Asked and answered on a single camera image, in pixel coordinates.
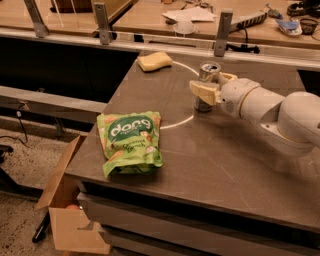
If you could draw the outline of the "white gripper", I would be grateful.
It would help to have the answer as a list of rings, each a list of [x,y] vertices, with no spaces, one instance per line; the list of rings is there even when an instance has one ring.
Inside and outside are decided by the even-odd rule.
[[[250,79],[237,79],[236,75],[224,72],[219,73],[218,84],[191,80],[189,87],[195,96],[210,106],[221,102],[222,111],[234,118],[241,117],[241,106],[246,96],[260,87]]]

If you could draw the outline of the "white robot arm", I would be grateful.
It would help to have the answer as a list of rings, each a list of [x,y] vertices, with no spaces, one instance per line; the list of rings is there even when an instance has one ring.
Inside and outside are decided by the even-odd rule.
[[[320,97],[298,91],[284,97],[259,83],[220,73],[216,82],[192,80],[191,92],[210,106],[250,122],[278,151],[304,156],[320,148]]]

